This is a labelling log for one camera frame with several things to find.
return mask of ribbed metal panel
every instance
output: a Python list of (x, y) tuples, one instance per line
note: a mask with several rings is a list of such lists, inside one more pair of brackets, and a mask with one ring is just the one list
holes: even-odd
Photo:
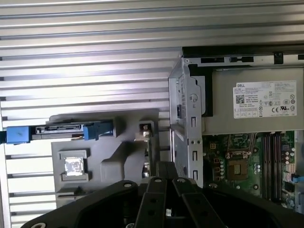
[[(302, 41), (303, 11), (301, 0), (1, 0), (0, 127), (159, 108), (165, 157), (180, 48)], [(55, 208), (50, 155), (50, 141), (0, 146), (5, 228)]]

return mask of circuit board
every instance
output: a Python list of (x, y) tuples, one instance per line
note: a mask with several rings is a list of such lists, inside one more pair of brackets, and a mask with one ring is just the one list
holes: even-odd
[(294, 132), (203, 136), (213, 181), (295, 209)]

